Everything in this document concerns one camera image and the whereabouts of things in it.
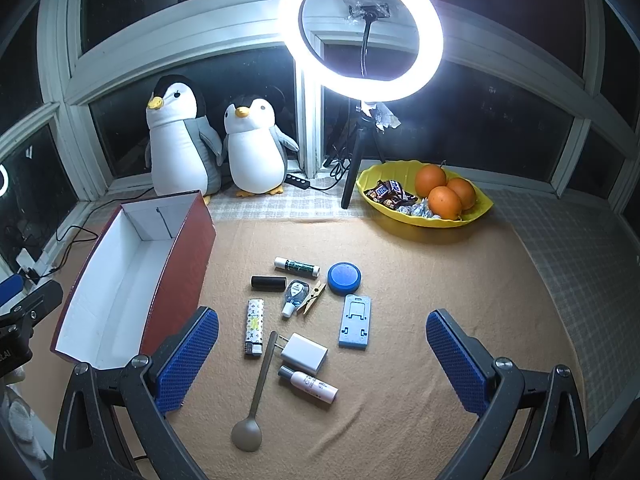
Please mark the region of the clear blue sanitizer bottle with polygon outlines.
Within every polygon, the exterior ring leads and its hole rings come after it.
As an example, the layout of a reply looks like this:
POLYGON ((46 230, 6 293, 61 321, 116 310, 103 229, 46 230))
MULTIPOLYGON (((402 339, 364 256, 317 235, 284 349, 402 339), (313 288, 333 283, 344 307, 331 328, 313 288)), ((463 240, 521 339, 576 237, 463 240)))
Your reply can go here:
POLYGON ((284 294, 281 315, 290 318, 304 303, 309 295, 309 284, 304 281, 292 280, 284 294))

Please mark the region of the grey long spoon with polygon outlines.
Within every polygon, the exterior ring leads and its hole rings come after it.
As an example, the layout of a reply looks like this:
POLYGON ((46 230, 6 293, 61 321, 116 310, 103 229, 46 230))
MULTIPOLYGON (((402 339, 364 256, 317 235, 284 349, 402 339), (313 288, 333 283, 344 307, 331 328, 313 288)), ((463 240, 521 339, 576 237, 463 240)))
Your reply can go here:
POLYGON ((273 330, 269 335, 267 348, 262 358, 262 365, 260 366, 250 410, 244 419, 233 426, 231 431, 232 443, 243 452, 256 452, 262 445, 262 430, 260 430, 256 415, 278 338, 278 332, 273 330))

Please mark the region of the black cylinder tube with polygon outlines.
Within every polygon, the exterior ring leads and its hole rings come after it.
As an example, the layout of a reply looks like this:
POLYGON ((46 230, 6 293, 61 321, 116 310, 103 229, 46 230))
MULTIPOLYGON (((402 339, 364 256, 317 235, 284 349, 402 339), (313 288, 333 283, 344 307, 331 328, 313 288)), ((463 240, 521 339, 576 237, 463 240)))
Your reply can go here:
POLYGON ((286 278, 274 275, 254 275, 250 279, 250 287, 258 292, 284 292, 286 278))

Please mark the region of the wrapped candy pile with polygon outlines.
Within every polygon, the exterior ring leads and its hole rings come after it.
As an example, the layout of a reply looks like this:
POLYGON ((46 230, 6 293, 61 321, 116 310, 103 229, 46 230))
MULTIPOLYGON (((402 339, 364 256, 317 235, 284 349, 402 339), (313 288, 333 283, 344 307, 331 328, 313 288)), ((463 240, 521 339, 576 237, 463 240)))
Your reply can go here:
POLYGON ((398 211, 407 216, 439 219, 439 215, 431 211, 426 198, 420 198, 407 192, 396 180, 378 180, 373 188, 368 188, 364 192, 364 196, 390 210, 398 211))

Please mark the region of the wooden clothespin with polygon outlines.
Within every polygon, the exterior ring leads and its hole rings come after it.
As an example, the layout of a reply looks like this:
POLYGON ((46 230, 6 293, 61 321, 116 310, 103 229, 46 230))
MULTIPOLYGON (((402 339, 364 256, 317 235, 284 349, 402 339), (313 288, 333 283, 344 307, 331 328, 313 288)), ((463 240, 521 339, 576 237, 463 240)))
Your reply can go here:
POLYGON ((319 280, 314 287, 310 290, 307 297, 304 299, 303 303, 298 308, 299 311, 303 312, 303 315, 306 315, 314 303, 319 299, 322 295, 322 292, 326 289, 326 283, 322 280, 319 280))

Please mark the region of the blue round tin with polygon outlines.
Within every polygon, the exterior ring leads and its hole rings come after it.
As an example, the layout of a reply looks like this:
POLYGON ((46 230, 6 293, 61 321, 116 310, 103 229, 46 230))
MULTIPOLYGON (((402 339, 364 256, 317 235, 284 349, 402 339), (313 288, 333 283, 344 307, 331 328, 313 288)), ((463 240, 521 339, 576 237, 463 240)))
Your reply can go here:
POLYGON ((360 270, 350 262, 334 263, 326 274, 329 288, 338 296, 347 296, 356 292, 361 283, 360 270))

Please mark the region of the large plush penguin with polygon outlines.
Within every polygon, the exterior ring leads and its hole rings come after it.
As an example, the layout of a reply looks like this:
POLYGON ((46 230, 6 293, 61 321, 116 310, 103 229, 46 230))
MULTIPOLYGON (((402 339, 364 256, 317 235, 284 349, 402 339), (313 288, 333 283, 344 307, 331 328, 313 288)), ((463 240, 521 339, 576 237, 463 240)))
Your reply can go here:
POLYGON ((208 200, 220 191, 224 147, 195 82, 177 74, 160 77, 146 103, 145 120, 150 134, 145 162, 158 196, 200 192, 208 200))

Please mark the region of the small plush penguin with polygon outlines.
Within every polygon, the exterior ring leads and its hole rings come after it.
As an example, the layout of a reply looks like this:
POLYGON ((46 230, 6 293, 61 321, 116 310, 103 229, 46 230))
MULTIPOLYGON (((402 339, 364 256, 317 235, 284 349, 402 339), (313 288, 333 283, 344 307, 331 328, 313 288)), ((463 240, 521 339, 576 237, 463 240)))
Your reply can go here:
POLYGON ((224 111, 224 131, 236 195, 282 194, 288 151, 298 152, 299 146, 278 127, 271 103, 241 94, 224 111))

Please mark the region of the orange back right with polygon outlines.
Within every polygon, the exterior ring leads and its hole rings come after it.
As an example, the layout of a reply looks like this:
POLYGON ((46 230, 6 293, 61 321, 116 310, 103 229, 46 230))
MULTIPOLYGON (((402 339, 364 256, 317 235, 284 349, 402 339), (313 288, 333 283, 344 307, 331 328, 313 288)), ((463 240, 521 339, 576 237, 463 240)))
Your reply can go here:
POLYGON ((474 207, 476 203, 476 192, 474 186, 468 180, 452 178, 448 181, 447 186, 459 197, 463 211, 474 207))

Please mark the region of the patterned lighter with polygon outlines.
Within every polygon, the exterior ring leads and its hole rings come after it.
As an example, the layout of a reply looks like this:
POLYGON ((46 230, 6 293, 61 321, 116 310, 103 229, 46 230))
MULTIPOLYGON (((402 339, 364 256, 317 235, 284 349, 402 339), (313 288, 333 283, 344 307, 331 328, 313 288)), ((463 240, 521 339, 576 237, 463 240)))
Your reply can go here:
POLYGON ((262 355, 262 343, 264 342, 264 309, 265 304, 262 298, 252 298, 247 301, 244 353, 251 358, 262 355))

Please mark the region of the white usb charger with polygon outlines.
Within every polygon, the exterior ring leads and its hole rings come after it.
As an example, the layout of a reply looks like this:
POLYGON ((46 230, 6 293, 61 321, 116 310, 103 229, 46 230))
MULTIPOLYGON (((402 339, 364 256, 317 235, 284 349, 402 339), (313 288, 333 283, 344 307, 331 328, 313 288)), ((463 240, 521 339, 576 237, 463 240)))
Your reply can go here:
POLYGON ((308 375, 317 375, 328 356, 329 350, 322 344, 292 333, 288 338, 282 337, 284 345, 280 347, 280 356, 285 363, 308 375))

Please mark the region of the light blue phone stand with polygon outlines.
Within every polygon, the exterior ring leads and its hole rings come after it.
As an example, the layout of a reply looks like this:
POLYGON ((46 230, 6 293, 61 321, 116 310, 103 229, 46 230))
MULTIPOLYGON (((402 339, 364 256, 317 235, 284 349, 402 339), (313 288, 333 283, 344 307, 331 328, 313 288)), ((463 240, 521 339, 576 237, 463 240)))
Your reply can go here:
POLYGON ((338 345, 343 348, 364 350, 369 343, 371 299, 367 296, 345 297, 338 345))

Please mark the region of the yellow fruit bowl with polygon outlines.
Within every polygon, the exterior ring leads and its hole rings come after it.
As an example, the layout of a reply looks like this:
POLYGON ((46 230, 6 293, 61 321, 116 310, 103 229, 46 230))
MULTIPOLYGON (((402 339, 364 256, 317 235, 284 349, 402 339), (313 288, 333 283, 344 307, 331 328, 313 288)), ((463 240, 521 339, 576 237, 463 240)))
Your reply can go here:
POLYGON ((483 217, 494 202, 444 165, 383 162, 360 172, 362 198, 384 216, 421 228, 457 228, 483 217))

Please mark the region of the pink lotion bottle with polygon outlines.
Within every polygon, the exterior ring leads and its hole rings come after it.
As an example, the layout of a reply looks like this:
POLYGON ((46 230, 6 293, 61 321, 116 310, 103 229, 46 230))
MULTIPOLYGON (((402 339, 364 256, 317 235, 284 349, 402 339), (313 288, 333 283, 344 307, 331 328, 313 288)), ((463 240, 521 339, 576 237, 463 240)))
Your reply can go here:
POLYGON ((337 388, 326 382, 322 382, 322 380, 317 377, 300 372, 299 370, 292 370, 292 368, 285 365, 280 366, 278 375, 289 382, 294 388, 326 404, 332 404, 338 393, 337 388))

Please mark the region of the green white glue stick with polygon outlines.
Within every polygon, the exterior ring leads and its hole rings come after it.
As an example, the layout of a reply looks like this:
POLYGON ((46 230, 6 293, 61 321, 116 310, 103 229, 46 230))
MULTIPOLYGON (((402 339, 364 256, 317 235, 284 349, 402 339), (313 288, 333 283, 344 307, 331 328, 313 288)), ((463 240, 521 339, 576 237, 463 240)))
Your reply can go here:
POLYGON ((320 275, 320 266, 284 257, 274 258, 273 265, 277 270, 304 276, 305 278, 318 278, 320 275))

